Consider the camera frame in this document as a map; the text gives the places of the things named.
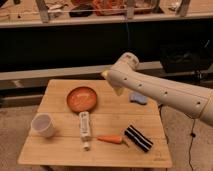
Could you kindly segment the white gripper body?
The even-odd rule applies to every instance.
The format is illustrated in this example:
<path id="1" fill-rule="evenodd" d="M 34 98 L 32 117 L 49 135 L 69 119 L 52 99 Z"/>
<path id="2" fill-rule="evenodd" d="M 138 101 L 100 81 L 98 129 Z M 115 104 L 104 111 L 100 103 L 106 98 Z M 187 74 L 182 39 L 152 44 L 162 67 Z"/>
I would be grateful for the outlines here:
<path id="1" fill-rule="evenodd" d="M 107 81 L 118 96 L 120 96 L 123 93 L 124 88 L 119 84 L 118 81 L 115 80 L 115 78 L 111 74 L 111 71 L 107 72 Z"/>

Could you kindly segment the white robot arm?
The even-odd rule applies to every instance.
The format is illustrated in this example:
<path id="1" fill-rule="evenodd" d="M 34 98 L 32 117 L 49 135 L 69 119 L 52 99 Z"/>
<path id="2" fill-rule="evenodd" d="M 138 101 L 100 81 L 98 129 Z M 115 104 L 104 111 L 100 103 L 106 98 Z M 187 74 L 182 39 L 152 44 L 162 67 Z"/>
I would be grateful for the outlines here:
<path id="1" fill-rule="evenodd" d="M 213 127 L 213 89 L 138 73 L 138 65 L 138 58 L 126 52 L 101 75 L 117 95 L 128 88 Z"/>

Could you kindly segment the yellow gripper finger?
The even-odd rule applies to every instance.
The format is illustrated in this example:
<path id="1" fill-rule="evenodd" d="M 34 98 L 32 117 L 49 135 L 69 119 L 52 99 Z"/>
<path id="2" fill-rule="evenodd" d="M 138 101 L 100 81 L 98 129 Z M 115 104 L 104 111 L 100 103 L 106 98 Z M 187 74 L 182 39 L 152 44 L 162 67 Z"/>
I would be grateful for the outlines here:
<path id="1" fill-rule="evenodd" d="M 109 79 L 110 76 L 109 76 L 109 70 L 105 70 L 101 73 L 101 76 L 104 78 L 104 79 Z"/>

